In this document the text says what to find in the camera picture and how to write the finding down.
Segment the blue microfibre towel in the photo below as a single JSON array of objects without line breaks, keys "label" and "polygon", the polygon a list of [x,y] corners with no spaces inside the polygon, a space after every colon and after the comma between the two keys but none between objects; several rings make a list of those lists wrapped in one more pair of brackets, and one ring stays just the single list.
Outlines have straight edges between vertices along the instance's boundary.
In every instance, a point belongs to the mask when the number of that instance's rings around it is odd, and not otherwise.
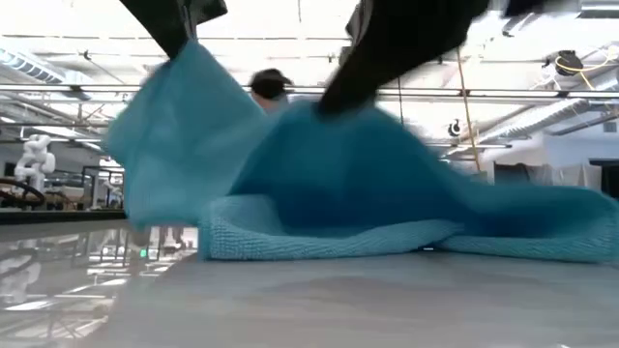
[{"label": "blue microfibre towel", "polygon": [[191,226],[205,259],[289,260],[422,247],[619,260],[619,202],[579,187],[461,174],[368,105],[323,122],[298,100],[267,114],[199,43],[109,126],[136,226]]}]

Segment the person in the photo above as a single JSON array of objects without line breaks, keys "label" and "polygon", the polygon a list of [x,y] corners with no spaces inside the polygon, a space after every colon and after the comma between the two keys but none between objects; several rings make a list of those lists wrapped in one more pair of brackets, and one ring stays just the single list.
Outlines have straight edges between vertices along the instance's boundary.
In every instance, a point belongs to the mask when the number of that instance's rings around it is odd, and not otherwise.
[{"label": "person", "polygon": [[262,70],[251,78],[251,97],[266,113],[272,113],[289,103],[286,88],[292,85],[280,70]]}]

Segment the white humanoid robot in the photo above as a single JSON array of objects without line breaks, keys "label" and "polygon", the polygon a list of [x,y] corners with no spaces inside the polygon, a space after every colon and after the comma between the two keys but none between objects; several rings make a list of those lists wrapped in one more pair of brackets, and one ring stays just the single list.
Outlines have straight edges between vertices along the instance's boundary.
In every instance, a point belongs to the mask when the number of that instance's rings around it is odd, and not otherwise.
[{"label": "white humanoid robot", "polygon": [[48,151],[51,137],[33,134],[23,144],[23,154],[15,165],[15,179],[24,182],[37,191],[44,191],[46,174],[54,172],[55,156]]}]

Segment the white draped cloth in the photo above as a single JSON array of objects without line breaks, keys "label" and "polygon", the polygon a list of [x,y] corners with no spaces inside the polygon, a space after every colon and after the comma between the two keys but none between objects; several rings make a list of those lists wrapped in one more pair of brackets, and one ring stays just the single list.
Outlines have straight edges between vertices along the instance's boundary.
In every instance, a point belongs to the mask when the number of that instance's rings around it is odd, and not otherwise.
[{"label": "white draped cloth", "polygon": [[553,167],[543,164],[526,166],[525,170],[527,179],[539,185],[602,189],[602,169],[599,166],[577,164]]}]

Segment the long metal ceiling rail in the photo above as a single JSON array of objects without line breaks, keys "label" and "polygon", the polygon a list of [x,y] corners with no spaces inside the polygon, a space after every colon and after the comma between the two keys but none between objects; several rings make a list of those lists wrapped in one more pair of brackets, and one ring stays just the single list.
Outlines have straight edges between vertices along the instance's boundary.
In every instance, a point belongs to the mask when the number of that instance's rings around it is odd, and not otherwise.
[{"label": "long metal ceiling rail", "polygon": [[[49,93],[137,93],[139,85],[67,85],[67,84],[0,84],[0,92],[49,92]],[[549,91],[549,90],[497,90],[497,89],[440,89],[440,88],[385,88],[379,89],[380,97],[407,97],[460,99],[464,96],[477,99],[504,100],[619,100],[619,91]]]}]

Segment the silver ventilation duct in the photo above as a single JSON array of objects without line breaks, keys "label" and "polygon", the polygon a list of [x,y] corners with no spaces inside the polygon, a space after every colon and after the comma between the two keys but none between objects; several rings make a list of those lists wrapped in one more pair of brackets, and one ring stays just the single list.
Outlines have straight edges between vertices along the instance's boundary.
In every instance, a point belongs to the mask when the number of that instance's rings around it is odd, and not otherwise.
[{"label": "silver ventilation duct", "polygon": [[33,55],[4,45],[0,45],[0,66],[21,72],[45,84],[82,85],[93,82],[93,79],[83,72],[60,69]]},{"label": "silver ventilation duct", "polygon": [[551,125],[572,119],[603,104],[619,104],[619,98],[613,99],[566,99],[548,105],[532,106],[515,111],[495,125],[485,129],[476,136],[478,143],[499,138],[518,137],[540,131]]}]

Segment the black frame rack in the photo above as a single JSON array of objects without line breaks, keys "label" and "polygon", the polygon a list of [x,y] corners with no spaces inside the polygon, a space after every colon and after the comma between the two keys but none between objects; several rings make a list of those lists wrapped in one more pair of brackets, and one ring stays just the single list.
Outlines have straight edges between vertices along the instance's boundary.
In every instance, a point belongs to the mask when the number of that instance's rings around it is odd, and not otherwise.
[{"label": "black frame rack", "polygon": [[81,171],[82,203],[86,210],[124,208],[124,169],[120,166],[86,165]]}]

